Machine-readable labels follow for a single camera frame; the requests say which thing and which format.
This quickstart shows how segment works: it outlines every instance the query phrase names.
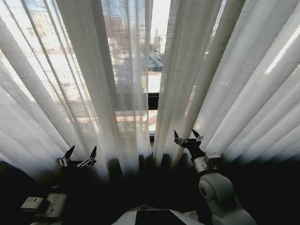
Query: window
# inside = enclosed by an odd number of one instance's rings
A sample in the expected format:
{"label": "window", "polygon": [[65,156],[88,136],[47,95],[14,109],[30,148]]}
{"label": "window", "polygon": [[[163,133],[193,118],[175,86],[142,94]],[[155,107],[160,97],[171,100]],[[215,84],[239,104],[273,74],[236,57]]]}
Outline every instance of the window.
{"label": "window", "polygon": [[154,0],[150,32],[148,63],[148,103],[150,141],[154,141],[156,129],[160,78],[163,70],[165,43],[171,0]]}

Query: sky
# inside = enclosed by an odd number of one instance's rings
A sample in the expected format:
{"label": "sky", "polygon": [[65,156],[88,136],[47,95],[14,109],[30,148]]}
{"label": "sky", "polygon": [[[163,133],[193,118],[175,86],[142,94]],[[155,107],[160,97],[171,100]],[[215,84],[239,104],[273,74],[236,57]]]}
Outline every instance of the sky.
{"label": "sky", "polygon": [[167,30],[171,0],[153,0],[151,36],[155,36],[155,28]]}

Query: sheer white curtain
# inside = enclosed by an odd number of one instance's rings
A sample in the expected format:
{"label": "sheer white curtain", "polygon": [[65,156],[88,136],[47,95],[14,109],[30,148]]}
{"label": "sheer white curtain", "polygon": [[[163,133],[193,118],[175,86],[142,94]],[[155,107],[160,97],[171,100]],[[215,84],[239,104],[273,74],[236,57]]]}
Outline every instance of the sheer white curtain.
{"label": "sheer white curtain", "polygon": [[[196,45],[187,41],[180,48],[174,43],[189,39],[191,35],[182,31],[200,17],[190,4],[207,4],[210,13],[205,19],[215,20],[215,26],[197,22],[191,32],[205,32],[197,34]],[[227,161],[286,160],[294,155],[299,160],[299,1],[224,0],[217,4],[203,0],[172,1],[171,5],[169,24],[174,25],[168,29],[165,55],[169,54],[167,62],[177,63],[163,68],[154,149],[157,164],[165,153],[176,165],[183,149],[173,143],[172,132],[176,129],[187,138],[193,127],[204,136],[202,149],[218,152]],[[191,15],[195,17],[185,24]],[[202,35],[209,30],[210,41],[205,42]],[[205,52],[193,55],[202,45]]]}
{"label": "sheer white curtain", "polygon": [[0,1],[0,158],[41,180],[75,145],[103,182],[150,154],[152,2]]}

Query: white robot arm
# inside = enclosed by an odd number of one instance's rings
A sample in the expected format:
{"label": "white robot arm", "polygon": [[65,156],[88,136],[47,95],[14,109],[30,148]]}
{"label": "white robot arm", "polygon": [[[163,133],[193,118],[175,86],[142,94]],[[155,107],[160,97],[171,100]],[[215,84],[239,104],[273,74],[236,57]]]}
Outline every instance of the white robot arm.
{"label": "white robot arm", "polygon": [[234,194],[233,184],[219,174],[216,162],[221,157],[216,153],[205,153],[199,148],[202,136],[192,130],[196,139],[179,138],[174,131],[175,142],[187,148],[200,176],[199,190],[212,213],[214,225],[256,225],[256,222],[241,206]]}

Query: dark floor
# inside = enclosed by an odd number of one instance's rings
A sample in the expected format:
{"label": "dark floor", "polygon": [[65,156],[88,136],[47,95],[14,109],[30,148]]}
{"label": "dark floor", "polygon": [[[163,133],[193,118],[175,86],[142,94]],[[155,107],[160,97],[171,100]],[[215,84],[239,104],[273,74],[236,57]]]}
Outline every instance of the dark floor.
{"label": "dark floor", "polygon": [[[83,174],[80,179],[77,177],[80,182],[70,189],[65,224],[111,224],[128,209],[142,204],[182,212],[196,210],[201,222],[211,224],[211,214],[199,193],[193,168],[180,163],[175,171],[169,172],[165,158],[162,168],[155,171],[150,160],[146,160],[139,178],[124,180],[115,165],[110,165],[110,186],[99,187]],[[257,224],[298,223],[300,163],[221,164],[218,168],[232,181],[242,206]]]}

